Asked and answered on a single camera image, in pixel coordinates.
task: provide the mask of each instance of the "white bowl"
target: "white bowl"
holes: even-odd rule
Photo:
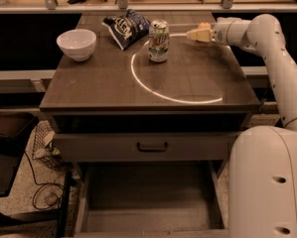
[[[58,36],[57,44],[69,58],[87,60],[94,52],[96,34],[87,29],[70,30]]]

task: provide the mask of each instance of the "floor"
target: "floor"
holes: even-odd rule
[[[279,119],[277,114],[277,108],[275,103],[267,103],[262,109],[262,114],[254,115],[249,125],[274,125]],[[75,173],[70,165],[65,165],[57,169],[50,169],[37,160],[32,159],[32,153],[34,148],[35,132],[32,133],[27,146],[27,154],[32,162],[34,173],[37,182],[58,182],[63,183],[65,172],[68,170],[73,171],[74,178],[77,181],[77,185],[72,187],[69,214],[66,226],[66,236],[74,236],[74,226],[76,221],[76,213],[78,208],[78,196],[80,193],[80,181],[78,175]],[[227,169],[223,171],[219,179],[220,186],[222,188],[222,197],[224,204],[224,211],[227,212],[227,197],[228,197],[228,172]],[[35,185],[33,180],[33,174],[29,165],[29,161],[24,156],[20,169],[17,173],[13,188],[8,197],[0,198],[0,211],[4,214],[15,214],[22,212],[35,211],[33,206],[33,196],[39,187]],[[46,207],[45,198],[51,193],[59,193],[55,187],[46,187],[38,193],[36,204],[39,207]],[[22,226],[13,227],[0,227],[0,237],[2,238],[52,238],[56,237],[57,222],[47,221],[36,224],[28,224]]]

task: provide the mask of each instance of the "blue snack bag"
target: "blue snack bag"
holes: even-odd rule
[[[149,32],[150,21],[134,10],[128,9],[125,16],[104,18],[102,25],[122,50],[144,37]]]

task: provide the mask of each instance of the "white robotic arm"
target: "white robotic arm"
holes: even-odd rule
[[[285,129],[258,126],[244,131],[229,160],[229,238],[297,238],[297,64],[271,15],[252,21],[220,18],[214,40],[264,59]],[[188,34],[203,39],[202,30]]]

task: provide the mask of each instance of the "drawer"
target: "drawer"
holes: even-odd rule
[[[227,238],[208,162],[89,164],[75,238]]]
[[[237,133],[56,134],[66,162],[226,160]]]

